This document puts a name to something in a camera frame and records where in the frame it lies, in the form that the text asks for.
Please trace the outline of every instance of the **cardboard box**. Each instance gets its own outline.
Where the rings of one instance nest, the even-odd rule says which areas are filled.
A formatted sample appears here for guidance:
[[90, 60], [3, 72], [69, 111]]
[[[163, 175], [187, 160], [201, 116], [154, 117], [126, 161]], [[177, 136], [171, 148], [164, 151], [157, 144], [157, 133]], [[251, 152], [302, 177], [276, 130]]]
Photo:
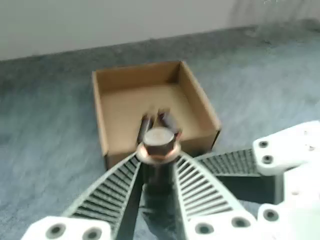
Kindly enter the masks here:
[[210, 151], [221, 124], [185, 62], [115, 67], [92, 73], [102, 154], [109, 169], [133, 153], [142, 115], [170, 108], [182, 128], [182, 150]]

